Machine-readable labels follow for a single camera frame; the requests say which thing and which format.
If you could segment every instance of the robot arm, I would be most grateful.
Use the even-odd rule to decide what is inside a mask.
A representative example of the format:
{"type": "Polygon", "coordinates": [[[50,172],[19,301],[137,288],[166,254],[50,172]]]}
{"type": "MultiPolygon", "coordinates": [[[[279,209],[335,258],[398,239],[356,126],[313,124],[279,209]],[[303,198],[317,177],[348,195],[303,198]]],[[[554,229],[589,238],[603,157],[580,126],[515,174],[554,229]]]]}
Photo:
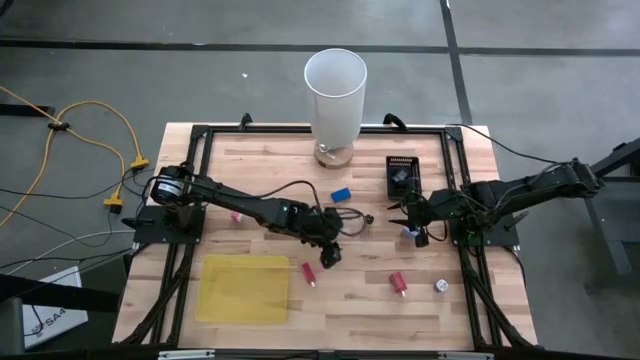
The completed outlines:
{"type": "MultiPolygon", "coordinates": [[[[555,198],[591,198],[602,186],[588,165],[573,159],[509,182],[481,181],[459,191],[436,190],[429,200],[409,193],[404,203],[393,206],[406,208],[408,219],[391,221],[421,231],[432,221],[456,219],[467,231],[480,232],[491,229],[505,215],[555,198]]],[[[416,239],[419,243],[426,246],[428,242],[416,239]]]]}
{"type": "Polygon", "coordinates": [[[192,209],[188,205],[210,203],[252,217],[269,231],[320,247],[320,262],[324,268],[341,260],[335,238],[343,223],[335,208],[320,210],[296,200],[249,195],[210,178],[194,176],[188,164],[163,167],[151,190],[151,198],[171,209],[177,214],[178,222],[185,226],[192,209]]]}

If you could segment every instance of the gray floor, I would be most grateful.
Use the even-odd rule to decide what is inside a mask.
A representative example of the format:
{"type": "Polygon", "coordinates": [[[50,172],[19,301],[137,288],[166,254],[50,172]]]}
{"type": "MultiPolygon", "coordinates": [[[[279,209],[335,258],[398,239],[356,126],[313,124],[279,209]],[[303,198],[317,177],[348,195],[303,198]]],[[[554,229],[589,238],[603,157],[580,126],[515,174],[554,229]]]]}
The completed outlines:
{"type": "MultiPolygon", "coordinates": [[[[460,46],[640,48],[634,0],[450,0],[460,46]]],[[[21,0],[0,19],[0,35],[189,43],[446,46],[436,0],[21,0]]],[[[152,162],[169,121],[306,121],[302,68],[310,53],[140,52],[0,49],[0,84],[58,109],[98,99],[126,114],[152,162]]],[[[363,54],[369,67],[365,122],[393,112],[409,123],[459,122],[448,55],[363,54]]],[[[593,162],[640,134],[640,58],[496,57],[461,59],[474,124],[525,152],[593,162]]],[[[0,95],[0,102],[13,102],[0,95]]],[[[68,121],[81,134],[134,155],[126,128],[101,109],[68,121]]],[[[37,174],[43,120],[3,118],[0,186],[25,190],[37,174]]],[[[496,149],[503,179],[540,164],[496,149]]],[[[116,159],[55,137],[39,192],[89,194],[118,180],[116,159]]],[[[127,195],[125,214],[136,199],[127,195]]],[[[0,195],[12,207],[17,197],[0,195]]],[[[21,208],[76,235],[107,229],[102,197],[29,199],[21,208]]],[[[123,228],[114,221],[114,228],[123,228]]],[[[609,266],[581,201],[554,201],[518,225],[528,294],[540,343],[549,349],[640,357],[640,302],[612,293],[587,296],[582,285],[609,266]]],[[[14,217],[0,231],[0,264],[39,255],[64,235],[14,217]]],[[[58,256],[125,248],[72,245],[58,256]]],[[[67,263],[36,264],[42,277],[67,263]]]]}

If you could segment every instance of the white cup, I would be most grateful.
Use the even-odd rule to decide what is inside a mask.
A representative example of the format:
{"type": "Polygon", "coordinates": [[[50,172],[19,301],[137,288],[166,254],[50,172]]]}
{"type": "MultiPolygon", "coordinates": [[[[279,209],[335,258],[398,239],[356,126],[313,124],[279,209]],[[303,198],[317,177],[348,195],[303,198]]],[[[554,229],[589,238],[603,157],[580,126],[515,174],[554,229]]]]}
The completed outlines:
{"type": "Polygon", "coordinates": [[[325,149],[351,145],[360,133],[367,83],[367,65],[355,53],[327,49],[304,67],[311,89],[311,132],[325,149]]]}

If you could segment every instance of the yellow cable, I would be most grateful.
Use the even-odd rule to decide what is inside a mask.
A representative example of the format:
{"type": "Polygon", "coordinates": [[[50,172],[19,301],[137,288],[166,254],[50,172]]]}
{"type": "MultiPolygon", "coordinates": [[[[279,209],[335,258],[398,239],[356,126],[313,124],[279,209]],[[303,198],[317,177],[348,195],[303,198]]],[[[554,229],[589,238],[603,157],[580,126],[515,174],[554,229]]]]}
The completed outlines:
{"type": "MultiPolygon", "coordinates": [[[[71,133],[71,135],[77,137],[78,139],[88,143],[88,144],[93,144],[96,146],[100,146],[103,147],[107,150],[110,150],[112,153],[114,153],[118,158],[120,158],[120,177],[124,177],[124,158],[122,157],[122,155],[118,152],[118,150],[114,149],[113,147],[107,145],[107,144],[103,144],[99,141],[94,141],[94,140],[89,140],[87,138],[82,137],[81,135],[79,135],[77,132],[68,129],[67,130],[68,133],[71,133]]],[[[120,184],[118,184],[118,187],[116,188],[116,191],[114,192],[114,194],[118,194],[120,195],[120,190],[122,189],[122,182],[120,182],[120,184]]]]}
{"type": "Polygon", "coordinates": [[[138,138],[136,136],[135,131],[133,131],[133,128],[131,127],[131,123],[129,123],[129,120],[127,120],[126,117],[124,117],[124,115],[122,115],[118,110],[116,110],[113,106],[109,105],[109,104],[105,104],[101,101],[96,101],[96,100],[87,100],[87,101],[81,101],[79,103],[75,103],[75,104],[71,104],[69,106],[67,106],[66,108],[62,109],[62,111],[60,112],[60,114],[58,114],[58,121],[60,120],[60,118],[62,118],[62,116],[64,115],[64,113],[66,113],[67,111],[81,106],[81,105],[87,105],[87,104],[93,104],[93,105],[99,105],[102,107],[105,107],[109,110],[111,110],[114,114],[118,115],[118,117],[120,117],[120,119],[122,119],[122,121],[124,121],[124,123],[127,125],[127,127],[129,128],[129,132],[131,133],[131,137],[133,138],[133,145],[136,147],[136,155],[138,155],[139,157],[142,157],[142,154],[140,153],[140,146],[138,145],[138,138]]]}
{"type": "Polygon", "coordinates": [[[14,214],[14,211],[17,211],[18,208],[20,208],[20,206],[22,205],[22,203],[27,200],[27,198],[29,197],[29,194],[31,193],[31,191],[33,191],[33,188],[36,187],[36,185],[38,184],[38,182],[40,181],[40,178],[42,177],[42,174],[44,173],[44,169],[47,167],[47,160],[49,159],[49,148],[51,147],[51,141],[53,140],[53,134],[54,131],[53,130],[49,130],[49,136],[47,136],[47,142],[44,146],[44,159],[42,159],[42,165],[40,166],[40,172],[38,173],[38,176],[36,176],[36,179],[33,180],[33,183],[31,184],[31,186],[29,186],[29,190],[26,191],[26,195],[24,195],[20,201],[18,201],[18,203],[16,204],[16,206],[13,207],[13,211],[10,212],[5,218],[4,220],[2,220],[2,222],[0,223],[0,228],[2,228],[4,226],[4,224],[7,223],[7,221],[9,221],[9,219],[11,219],[11,217],[14,214]]]}
{"type": "MultiPolygon", "coordinates": [[[[29,102],[28,100],[24,99],[23,97],[17,95],[16,93],[12,92],[11,90],[5,88],[4,86],[0,85],[0,90],[4,91],[5,93],[13,96],[14,98],[22,101],[23,103],[27,104],[28,106],[30,106],[31,108],[33,108],[34,110],[36,110],[37,112],[41,113],[42,115],[44,115],[45,117],[49,118],[50,120],[52,120],[53,122],[55,122],[56,124],[61,123],[60,119],[62,119],[62,115],[64,115],[67,111],[78,107],[80,105],[84,105],[84,104],[95,104],[95,105],[100,105],[103,106],[111,111],[113,111],[116,115],[118,115],[127,125],[127,127],[129,128],[129,132],[131,133],[131,137],[133,138],[133,143],[135,145],[136,148],[136,161],[133,163],[136,166],[141,166],[144,167],[146,165],[148,165],[149,161],[145,158],[142,157],[142,154],[140,153],[140,147],[138,145],[138,139],[136,137],[135,132],[133,131],[133,128],[131,127],[131,124],[129,123],[129,121],[127,120],[127,118],[124,117],[124,115],[122,115],[119,111],[117,111],[115,108],[113,108],[112,106],[105,104],[103,102],[100,101],[94,101],[94,100],[89,100],[89,101],[82,101],[79,103],[75,103],[72,105],[67,106],[66,108],[64,108],[60,114],[58,114],[57,117],[53,117],[51,115],[49,115],[48,113],[46,113],[45,111],[42,111],[40,108],[38,108],[37,106],[35,106],[34,104],[32,104],[31,102],[29,102]]],[[[94,140],[90,140],[87,139],[83,136],[81,136],[80,134],[76,133],[73,130],[67,130],[68,132],[70,132],[73,136],[75,136],[76,138],[80,139],[81,141],[84,141],[88,144],[92,144],[92,145],[96,145],[96,146],[100,146],[102,148],[105,148],[109,151],[111,151],[112,153],[114,153],[119,159],[120,159],[120,176],[124,177],[124,158],[122,157],[122,154],[120,154],[116,149],[114,149],[113,147],[107,145],[107,144],[103,144],[101,142],[98,141],[94,141],[94,140]]],[[[22,203],[29,197],[29,194],[31,193],[31,191],[33,191],[33,189],[35,188],[35,186],[38,184],[38,182],[40,181],[40,178],[42,177],[42,174],[44,173],[44,169],[47,166],[47,160],[49,158],[49,148],[51,145],[51,139],[53,137],[53,133],[55,131],[49,130],[49,136],[47,138],[47,143],[46,143],[46,149],[45,149],[45,157],[42,161],[42,166],[40,168],[40,172],[38,174],[38,176],[36,177],[36,179],[33,181],[33,183],[31,184],[31,186],[29,187],[29,189],[26,191],[26,195],[24,195],[20,201],[16,204],[16,206],[13,208],[13,211],[17,211],[18,208],[20,208],[20,206],[22,205],[22,203]]],[[[107,202],[111,201],[111,204],[113,204],[114,202],[119,204],[120,206],[122,206],[122,200],[120,199],[120,193],[122,191],[122,184],[119,184],[118,187],[116,188],[116,191],[111,195],[111,198],[108,200],[105,200],[105,204],[107,204],[107,202]]],[[[4,226],[4,224],[6,224],[6,222],[11,218],[11,216],[13,216],[13,212],[9,213],[9,215],[7,215],[7,217],[5,217],[5,219],[0,223],[0,228],[2,228],[4,226]]]]}

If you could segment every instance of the wooden table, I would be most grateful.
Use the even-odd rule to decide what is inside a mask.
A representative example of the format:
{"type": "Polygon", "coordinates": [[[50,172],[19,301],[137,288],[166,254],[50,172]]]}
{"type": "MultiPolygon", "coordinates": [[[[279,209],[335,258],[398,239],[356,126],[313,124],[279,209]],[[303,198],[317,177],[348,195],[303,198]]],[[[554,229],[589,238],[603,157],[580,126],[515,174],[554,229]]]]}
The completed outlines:
{"type": "MultiPolygon", "coordinates": [[[[167,124],[156,172],[184,161],[191,123],[167,124]]],[[[488,133],[486,127],[477,127],[488,133]]],[[[463,129],[472,181],[498,178],[491,143],[463,129]]],[[[239,190],[259,194],[296,179],[318,188],[323,205],[329,194],[345,186],[352,198],[345,206],[375,216],[361,236],[338,241],[342,261],[317,275],[317,287],[305,282],[299,267],[308,261],[318,269],[319,250],[296,239],[271,234],[252,219],[234,224],[228,210],[209,206],[202,242],[197,246],[185,305],[180,347],[360,349],[360,350],[465,350],[472,349],[460,261],[450,239],[431,240],[417,249],[400,236],[401,228],[388,223],[402,217],[387,211],[385,156],[419,156],[425,196],[445,188],[440,141],[430,135],[361,135],[355,156],[344,169],[329,170],[313,157],[310,134],[217,134],[208,175],[239,190]],[[202,262],[209,254],[284,255],[291,264],[288,320],[280,325],[212,324],[195,321],[195,306],[202,262]],[[401,271],[408,284],[407,297],[395,294],[388,277],[401,271]],[[445,279],[449,289],[437,293],[434,283],[445,279]]],[[[458,161],[452,151],[457,184],[458,161]]],[[[294,186],[280,197],[312,202],[308,187],[294,186]]],[[[443,225],[429,230],[438,237],[443,225]]],[[[131,333],[157,298],[166,245],[151,245],[133,261],[122,301],[114,341],[131,333]]],[[[525,338],[536,337],[518,264],[502,248],[487,248],[493,292],[497,303],[525,338]]],[[[173,303],[167,308],[163,334],[169,332],[173,303]]],[[[489,339],[484,306],[478,306],[483,334],[489,339]]]]}

